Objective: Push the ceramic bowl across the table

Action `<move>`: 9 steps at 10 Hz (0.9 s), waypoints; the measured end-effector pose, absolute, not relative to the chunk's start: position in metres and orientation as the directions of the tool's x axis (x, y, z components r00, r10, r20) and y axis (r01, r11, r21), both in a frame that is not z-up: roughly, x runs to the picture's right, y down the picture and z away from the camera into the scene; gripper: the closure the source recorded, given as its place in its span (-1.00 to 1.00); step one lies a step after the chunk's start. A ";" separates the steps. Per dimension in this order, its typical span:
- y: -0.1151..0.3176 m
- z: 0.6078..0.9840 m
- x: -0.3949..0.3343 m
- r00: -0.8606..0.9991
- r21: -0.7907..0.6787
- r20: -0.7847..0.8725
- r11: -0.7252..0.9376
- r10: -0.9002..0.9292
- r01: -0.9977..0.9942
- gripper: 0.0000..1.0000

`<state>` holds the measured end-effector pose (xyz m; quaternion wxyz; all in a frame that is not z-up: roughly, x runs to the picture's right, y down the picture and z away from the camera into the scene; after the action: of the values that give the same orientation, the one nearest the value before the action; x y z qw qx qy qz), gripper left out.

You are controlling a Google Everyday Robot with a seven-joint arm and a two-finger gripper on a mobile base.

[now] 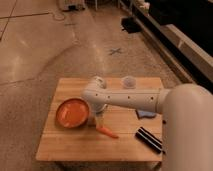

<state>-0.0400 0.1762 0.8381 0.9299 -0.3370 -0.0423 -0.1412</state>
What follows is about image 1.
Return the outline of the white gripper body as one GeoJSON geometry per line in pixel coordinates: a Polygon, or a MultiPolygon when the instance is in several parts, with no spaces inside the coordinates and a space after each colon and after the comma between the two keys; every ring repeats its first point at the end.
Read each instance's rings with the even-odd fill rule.
{"type": "Polygon", "coordinates": [[[93,108],[93,114],[95,117],[95,122],[96,122],[96,127],[97,128],[102,128],[104,126],[104,112],[107,109],[108,105],[104,104],[104,105],[96,105],[93,108]]]}

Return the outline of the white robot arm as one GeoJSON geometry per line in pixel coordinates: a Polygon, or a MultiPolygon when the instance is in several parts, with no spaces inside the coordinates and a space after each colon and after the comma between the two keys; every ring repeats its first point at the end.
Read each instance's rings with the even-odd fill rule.
{"type": "Polygon", "coordinates": [[[213,93],[196,84],[119,89],[95,77],[82,92],[97,113],[114,105],[162,116],[162,171],[213,171],[213,93]]]}

